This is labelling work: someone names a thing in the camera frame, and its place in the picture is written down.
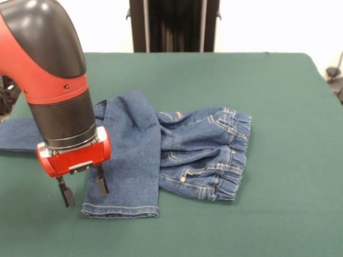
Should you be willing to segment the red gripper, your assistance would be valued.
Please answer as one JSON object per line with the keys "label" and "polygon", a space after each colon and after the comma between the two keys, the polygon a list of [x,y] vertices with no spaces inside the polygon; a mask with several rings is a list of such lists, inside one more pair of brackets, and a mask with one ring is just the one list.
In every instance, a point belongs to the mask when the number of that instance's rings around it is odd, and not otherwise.
{"label": "red gripper", "polygon": [[97,127],[94,139],[82,146],[53,151],[41,142],[36,146],[36,153],[43,170],[50,177],[56,177],[66,207],[75,206],[73,193],[62,177],[66,174],[81,172],[97,166],[96,185],[98,190],[101,195],[109,193],[105,172],[101,164],[111,157],[110,137],[104,126]]}

